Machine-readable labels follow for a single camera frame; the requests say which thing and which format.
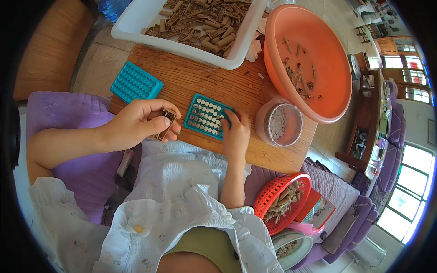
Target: left hand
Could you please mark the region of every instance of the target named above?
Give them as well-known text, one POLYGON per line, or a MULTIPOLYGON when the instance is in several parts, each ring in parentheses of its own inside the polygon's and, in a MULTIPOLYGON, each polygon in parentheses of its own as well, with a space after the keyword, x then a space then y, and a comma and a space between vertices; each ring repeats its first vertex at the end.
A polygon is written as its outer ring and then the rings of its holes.
MULTIPOLYGON (((164 108, 173 110, 177 118, 182 117, 178 108, 167 100, 133 100, 110 122, 96 128, 103 139, 102 149, 107 152, 130 149, 145 138, 163 132, 170 125, 170 120, 161 116, 164 108)), ((180 125, 174 122, 162 142, 177 140, 173 131, 180 129, 180 125)))

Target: wooden cabinet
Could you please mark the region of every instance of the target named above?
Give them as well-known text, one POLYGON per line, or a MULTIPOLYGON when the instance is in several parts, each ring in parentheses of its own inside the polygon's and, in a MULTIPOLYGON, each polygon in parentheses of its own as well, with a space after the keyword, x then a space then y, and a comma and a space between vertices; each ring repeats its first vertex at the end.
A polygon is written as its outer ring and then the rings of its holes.
POLYGON ((374 41, 380 55, 417 55, 417 49, 410 36, 377 38, 374 41))
POLYGON ((56 0, 24 52, 14 99, 35 91, 68 92, 77 57, 97 18, 80 0, 56 0))

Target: wood grain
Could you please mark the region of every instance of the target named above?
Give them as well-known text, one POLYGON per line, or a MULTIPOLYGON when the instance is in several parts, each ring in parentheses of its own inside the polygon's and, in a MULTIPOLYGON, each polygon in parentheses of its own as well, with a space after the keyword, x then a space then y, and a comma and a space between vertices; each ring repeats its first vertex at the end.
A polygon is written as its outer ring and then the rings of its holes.
MULTIPOLYGON (((317 123, 304 117, 301 137, 294 145, 286 148, 270 146, 258 137, 255 132, 255 116, 258 109, 271 98, 279 96, 268 77, 262 53, 258 55, 258 60, 253 63, 245 61, 235 70, 224 70, 211 68, 163 51, 135 45, 128 61, 164 83, 158 98, 168 100, 179 108, 182 113, 179 124, 185 120, 185 115, 195 93, 200 93, 233 108, 240 108, 249 114, 252 121, 252 135, 246 161, 281 173, 299 172, 317 123), (261 73, 264 79, 261 79, 258 73, 261 73)), ((126 104, 114 95, 109 111, 116 114, 124 106, 126 104)), ((179 139, 223 154, 220 140, 193 130, 182 128, 179 139)))
POLYGON ((26 100, 35 91, 68 92, 77 57, 95 20, 80 0, 57 0, 26 48, 14 99, 26 100))

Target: wooden chair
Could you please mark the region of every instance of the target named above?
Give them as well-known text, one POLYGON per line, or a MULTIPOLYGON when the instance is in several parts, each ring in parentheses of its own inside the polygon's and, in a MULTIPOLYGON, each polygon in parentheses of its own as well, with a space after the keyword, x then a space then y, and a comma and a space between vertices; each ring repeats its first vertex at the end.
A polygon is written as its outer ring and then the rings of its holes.
POLYGON ((364 32, 363 26, 356 27, 355 29, 358 30, 357 36, 363 37, 363 41, 361 42, 361 44, 370 43, 370 40, 367 37, 367 34, 364 32))

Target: teal plastic tray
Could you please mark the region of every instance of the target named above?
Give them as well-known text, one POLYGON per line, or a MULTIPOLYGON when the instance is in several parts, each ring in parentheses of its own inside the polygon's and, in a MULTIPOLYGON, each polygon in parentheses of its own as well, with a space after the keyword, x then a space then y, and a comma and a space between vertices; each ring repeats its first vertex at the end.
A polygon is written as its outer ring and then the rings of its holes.
POLYGON ((111 92, 125 103, 134 99, 155 99, 164 84, 131 62, 126 62, 111 86, 111 92))
POLYGON ((229 117, 225 114, 225 109, 234 111, 232 107, 196 93, 185 117, 184 127, 223 140, 223 129, 220 119, 225 118, 229 121, 229 117))

